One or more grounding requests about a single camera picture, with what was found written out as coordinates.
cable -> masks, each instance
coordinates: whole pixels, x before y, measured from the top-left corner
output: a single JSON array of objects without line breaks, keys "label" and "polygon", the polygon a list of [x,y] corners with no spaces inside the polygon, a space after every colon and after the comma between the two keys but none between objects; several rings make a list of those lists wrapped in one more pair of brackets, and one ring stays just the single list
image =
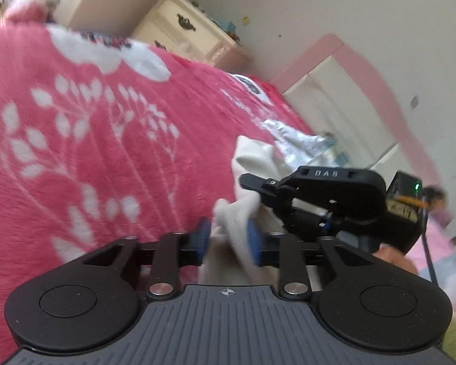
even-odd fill
[{"label": "cable", "polygon": [[426,208],[422,209],[421,217],[421,230],[422,230],[422,245],[424,247],[424,254],[426,255],[427,268],[429,269],[429,276],[431,276],[431,281],[439,286],[438,278],[436,277],[436,270],[434,269],[434,264],[432,263],[431,253],[429,251],[429,245],[427,244],[427,220],[429,219],[429,210]]}]

bed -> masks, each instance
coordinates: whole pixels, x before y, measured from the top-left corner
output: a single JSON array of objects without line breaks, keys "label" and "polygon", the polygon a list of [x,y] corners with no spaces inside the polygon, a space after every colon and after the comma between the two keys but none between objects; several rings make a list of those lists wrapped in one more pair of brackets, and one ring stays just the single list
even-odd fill
[{"label": "bed", "polygon": [[15,287],[121,236],[194,228],[233,200],[237,137],[272,142],[266,119],[309,132],[276,92],[261,101],[161,49],[0,28],[0,363],[16,348],[3,317]]}]

white nightstand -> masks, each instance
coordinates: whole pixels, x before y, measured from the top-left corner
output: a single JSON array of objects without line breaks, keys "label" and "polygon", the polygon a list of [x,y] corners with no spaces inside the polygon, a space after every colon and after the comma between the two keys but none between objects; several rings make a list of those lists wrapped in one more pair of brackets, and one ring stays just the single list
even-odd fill
[{"label": "white nightstand", "polygon": [[252,61],[249,51],[187,0],[159,0],[131,37],[232,73]]}]

drawer handle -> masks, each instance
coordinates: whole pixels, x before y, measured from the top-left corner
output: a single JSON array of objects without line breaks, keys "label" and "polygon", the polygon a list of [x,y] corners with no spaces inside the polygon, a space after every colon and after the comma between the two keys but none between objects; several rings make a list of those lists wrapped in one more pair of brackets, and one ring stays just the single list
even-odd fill
[{"label": "drawer handle", "polygon": [[163,46],[159,41],[154,40],[154,43],[156,44],[157,48],[160,48],[162,50],[167,50],[165,46]]},{"label": "drawer handle", "polygon": [[196,31],[196,28],[191,24],[188,18],[183,17],[180,13],[178,13],[178,22],[179,25],[185,30],[192,30]]}]

drawer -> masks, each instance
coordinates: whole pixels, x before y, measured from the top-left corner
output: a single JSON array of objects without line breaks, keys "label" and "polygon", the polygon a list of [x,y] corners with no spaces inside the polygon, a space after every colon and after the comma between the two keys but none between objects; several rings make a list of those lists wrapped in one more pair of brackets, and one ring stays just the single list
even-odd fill
[{"label": "drawer", "polygon": [[[176,31],[186,39],[191,45],[198,49],[203,55],[207,55],[219,42],[219,39],[213,34],[206,25],[203,23],[208,18],[198,18],[193,15],[188,9],[176,4],[172,0],[165,0],[157,10],[157,14],[162,15]],[[187,30],[179,24],[179,17],[188,19],[190,23],[196,28],[194,30]]]},{"label": "drawer", "polygon": [[132,34],[132,38],[142,42],[149,43],[151,45],[158,46],[159,43],[166,48],[166,51],[174,53],[185,59],[191,59],[192,57],[185,48],[178,45],[175,40],[169,37],[162,29],[160,29],[154,22],[148,21],[137,27]]}]

